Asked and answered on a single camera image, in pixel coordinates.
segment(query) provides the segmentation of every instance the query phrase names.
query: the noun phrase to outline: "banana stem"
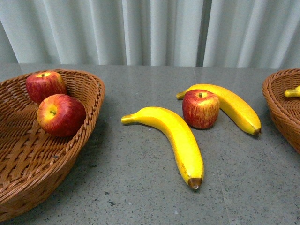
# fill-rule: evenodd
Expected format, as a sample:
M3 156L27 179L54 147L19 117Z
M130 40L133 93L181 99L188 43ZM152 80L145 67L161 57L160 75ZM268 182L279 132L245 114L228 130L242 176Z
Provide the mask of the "banana stem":
M285 91L286 97L300 97L300 91L298 89L288 89Z
M122 118L121 118L122 124L128 124L128 123L133 123L133 122L134 122L134 114L122 116Z
M183 99L183 97L184 97L184 95L186 94L186 90L185 91L182 91L182 92L179 92L179 93L177 93L176 94L176 98L178 99L178 100L182 100Z

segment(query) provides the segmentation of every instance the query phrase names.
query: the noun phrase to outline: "artificial apple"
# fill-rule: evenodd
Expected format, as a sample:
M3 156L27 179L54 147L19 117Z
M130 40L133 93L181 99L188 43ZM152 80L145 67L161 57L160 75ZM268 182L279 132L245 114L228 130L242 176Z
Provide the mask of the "artificial apple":
M32 101L40 104L54 94L67 94L67 87L61 75L55 71L34 73L26 79L26 89Z
M37 121L47 133L67 137L77 133L86 118L83 104L65 94L45 98L37 110Z
M190 90L182 101L183 119L195 128L209 128L216 122L220 101L216 94L207 90Z

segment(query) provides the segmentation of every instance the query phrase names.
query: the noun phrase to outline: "white curtain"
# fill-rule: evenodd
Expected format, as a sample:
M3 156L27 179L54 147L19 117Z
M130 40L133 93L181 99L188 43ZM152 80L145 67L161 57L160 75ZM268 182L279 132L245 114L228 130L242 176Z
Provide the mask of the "white curtain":
M0 0L0 63L299 68L300 0Z

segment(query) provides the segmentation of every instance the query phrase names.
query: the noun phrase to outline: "yellow banana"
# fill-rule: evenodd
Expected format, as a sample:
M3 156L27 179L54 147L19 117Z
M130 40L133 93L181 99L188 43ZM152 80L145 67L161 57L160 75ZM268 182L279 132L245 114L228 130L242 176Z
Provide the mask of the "yellow banana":
M176 113L161 107L145 107L123 116L123 124L142 123L161 130L169 139L176 164L184 181L198 189L204 178L204 163L197 141L188 124Z
M288 89L285 91L286 97L300 97L300 85L294 89Z
M189 90L202 89L215 93L220 100L222 109L246 133L258 136L262 132L260 119L256 112L241 97L230 90L213 84L195 84L176 95L178 100L183 99Z

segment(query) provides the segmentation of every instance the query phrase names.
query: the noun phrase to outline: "fake fruit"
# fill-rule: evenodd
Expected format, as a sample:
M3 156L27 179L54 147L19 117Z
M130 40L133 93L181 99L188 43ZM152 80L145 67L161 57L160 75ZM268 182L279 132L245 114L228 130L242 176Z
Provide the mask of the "fake fruit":
M161 130L169 139L184 181L198 189L204 178L203 159L188 124L176 113L161 107L145 107L121 118L122 124L142 123Z
M61 75L55 71L35 73L27 77L26 90L37 104L54 94L67 94L67 87Z
M47 133L66 137L77 133L86 118L83 104L65 94L45 98L37 110L37 121Z
M209 128L216 122L220 111L220 101L207 90L190 90L182 101L185 122L195 128Z
M189 90L203 89L216 94L220 100L220 109L223 110L235 124L246 133L258 136L262 132L260 119L256 112L241 97L230 90L213 84L195 84L183 92L176 94L181 100Z
M286 97L300 97L300 85L294 89L288 89L285 91Z

